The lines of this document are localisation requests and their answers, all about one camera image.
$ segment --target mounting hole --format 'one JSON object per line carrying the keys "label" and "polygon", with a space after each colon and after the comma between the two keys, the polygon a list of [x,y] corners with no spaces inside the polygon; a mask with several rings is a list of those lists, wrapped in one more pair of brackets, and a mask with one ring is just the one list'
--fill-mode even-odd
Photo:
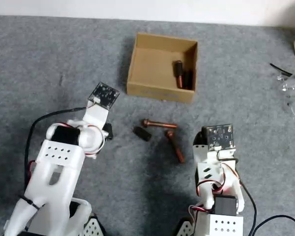
{"label": "mounting hole", "polygon": [[207,176],[205,176],[205,178],[210,178],[212,175],[211,174],[208,174]]}

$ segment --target bolt head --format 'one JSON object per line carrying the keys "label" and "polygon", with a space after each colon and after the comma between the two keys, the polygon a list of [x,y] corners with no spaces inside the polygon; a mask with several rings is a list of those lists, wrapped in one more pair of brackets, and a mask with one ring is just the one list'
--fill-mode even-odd
{"label": "bolt head", "polygon": [[174,136],[174,132],[172,130],[167,130],[165,132],[166,137],[171,138]]}
{"label": "bolt head", "polygon": [[143,125],[144,127],[148,127],[148,122],[149,122],[148,119],[144,119],[144,120],[142,121],[142,125]]}

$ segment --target screw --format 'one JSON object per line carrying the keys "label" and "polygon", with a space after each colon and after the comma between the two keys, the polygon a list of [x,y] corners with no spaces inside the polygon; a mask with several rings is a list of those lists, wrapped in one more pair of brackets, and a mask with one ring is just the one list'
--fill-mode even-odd
{"label": "screw", "polygon": [[142,125],[144,127],[158,126],[158,127],[164,127],[164,128],[172,128],[172,129],[176,129],[177,128],[177,125],[176,124],[156,122],[156,121],[151,121],[151,120],[148,120],[148,119],[144,119],[142,121]]}
{"label": "screw", "polygon": [[178,160],[180,163],[185,162],[185,158],[183,157],[183,154],[181,153],[180,149],[178,148],[175,140],[174,140],[174,132],[172,130],[167,130],[165,132],[165,136],[168,138],[168,140],[171,142],[173,149],[178,157]]}
{"label": "screw", "polygon": [[182,75],[183,75],[183,69],[182,69],[182,61],[177,60],[174,64],[174,74],[177,78],[177,86],[179,89],[182,89]]}

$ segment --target perforated plate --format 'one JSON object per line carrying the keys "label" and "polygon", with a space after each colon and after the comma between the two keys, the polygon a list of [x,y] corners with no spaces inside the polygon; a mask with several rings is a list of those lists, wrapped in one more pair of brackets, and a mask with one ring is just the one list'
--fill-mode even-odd
{"label": "perforated plate", "polygon": [[183,222],[177,236],[191,236],[193,234],[193,226],[189,221]]}
{"label": "perforated plate", "polygon": [[37,161],[48,159],[50,162],[60,166],[77,168],[83,163],[81,159],[84,157],[83,149],[79,146],[45,140]]}
{"label": "perforated plate", "polygon": [[84,228],[83,234],[78,236],[104,236],[98,221],[95,218],[89,220]]}
{"label": "perforated plate", "polygon": [[242,236],[243,218],[241,216],[210,214],[210,236]]}

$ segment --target circuit board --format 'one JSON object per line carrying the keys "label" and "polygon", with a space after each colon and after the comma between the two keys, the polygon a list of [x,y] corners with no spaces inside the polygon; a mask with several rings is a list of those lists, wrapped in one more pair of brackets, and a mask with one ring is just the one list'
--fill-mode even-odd
{"label": "circuit board", "polygon": [[206,126],[206,139],[208,150],[214,150],[214,147],[224,149],[233,149],[233,126],[231,124]]}
{"label": "circuit board", "polygon": [[112,105],[115,103],[116,99],[119,96],[119,91],[102,83],[96,86],[94,91],[88,97],[88,100],[99,104],[101,107],[109,110]]}

